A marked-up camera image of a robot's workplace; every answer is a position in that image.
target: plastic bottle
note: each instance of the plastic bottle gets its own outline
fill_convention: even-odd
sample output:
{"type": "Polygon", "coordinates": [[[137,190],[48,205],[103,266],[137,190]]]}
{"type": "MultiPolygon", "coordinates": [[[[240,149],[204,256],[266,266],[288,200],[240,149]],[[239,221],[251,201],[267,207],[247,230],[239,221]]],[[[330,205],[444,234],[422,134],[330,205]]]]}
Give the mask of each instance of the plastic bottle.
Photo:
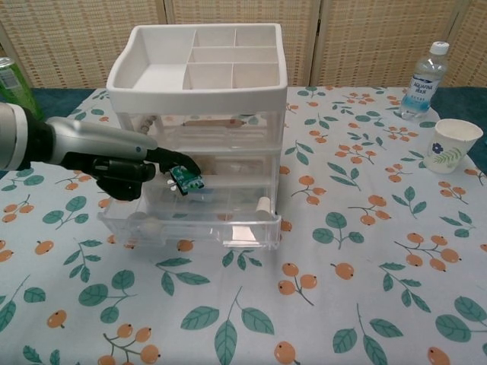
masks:
{"type": "Polygon", "coordinates": [[[403,119],[419,119],[428,112],[431,98],[447,72],[449,46],[446,42],[434,42],[429,54],[416,63],[409,89],[401,102],[403,119]]]}

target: white paper cup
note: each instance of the white paper cup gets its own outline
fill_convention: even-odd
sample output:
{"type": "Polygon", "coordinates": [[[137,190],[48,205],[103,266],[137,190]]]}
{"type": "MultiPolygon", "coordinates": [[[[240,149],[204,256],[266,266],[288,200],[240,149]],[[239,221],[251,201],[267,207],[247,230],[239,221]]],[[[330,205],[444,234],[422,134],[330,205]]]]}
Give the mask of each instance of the white paper cup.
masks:
{"type": "Polygon", "coordinates": [[[482,137],[481,128],[460,119],[442,119],[434,127],[424,160],[435,173],[451,173],[475,142],[482,137]]]}

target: robotic arm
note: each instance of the robotic arm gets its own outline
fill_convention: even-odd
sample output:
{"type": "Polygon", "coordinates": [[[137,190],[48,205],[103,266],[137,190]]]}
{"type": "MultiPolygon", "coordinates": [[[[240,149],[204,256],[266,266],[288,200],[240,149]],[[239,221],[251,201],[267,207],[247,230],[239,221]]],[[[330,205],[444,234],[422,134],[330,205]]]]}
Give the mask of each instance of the robotic arm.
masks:
{"type": "Polygon", "coordinates": [[[154,178],[154,163],[162,173],[176,166],[201,173],[189,156],[159,148],[147,135],[61,117],[40,122],[28,109],[0,103],[0,170],[28,169],[32,161],[81,170],[127,201],[154,178]]]}

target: floral tablecloth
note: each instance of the floral tablecloth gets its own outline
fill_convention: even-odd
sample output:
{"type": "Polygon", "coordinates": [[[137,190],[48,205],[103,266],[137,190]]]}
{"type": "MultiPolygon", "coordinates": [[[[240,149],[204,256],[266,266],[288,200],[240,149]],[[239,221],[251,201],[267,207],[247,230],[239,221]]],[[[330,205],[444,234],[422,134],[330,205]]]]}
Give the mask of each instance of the floral tablecloth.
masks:
{"type": "MultiPolygon", "coordinates": [[[[89,176],[9,173],[0,363],[487,363],[487,178],[425,169],[402,95],[289,88],[276,251],[124,246],[89,176]]],[[[71,117],[118,125],[105,90],[71,117]]]]}

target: wicker panel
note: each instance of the wicker panel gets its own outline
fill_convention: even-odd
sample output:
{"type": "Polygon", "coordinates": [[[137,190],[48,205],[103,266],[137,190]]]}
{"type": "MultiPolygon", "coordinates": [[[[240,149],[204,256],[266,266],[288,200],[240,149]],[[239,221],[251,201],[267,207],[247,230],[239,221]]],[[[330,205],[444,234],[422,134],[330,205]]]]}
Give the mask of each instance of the wicker panel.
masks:
{"type": "Polygon", "coordinates": [[[312,84],[406,86],[455,0],[325,0],[312,84]]]}
{"type": "Polygon", "coordinates": [[[157,24],[155,0],[0,0],[0,21],[34,87],[104,87],[137,24],[157,24]]]}
{"type": "Polygon", "coordinates": [[[448,86],[487,87],[487,0],[473,0],[451,44],[448,86]]]}
{"type": "Polygon", "coordinates": [[[165,0],[170,24],[279,23],[289,85],[308,85],[320,0],[165,0]]]}

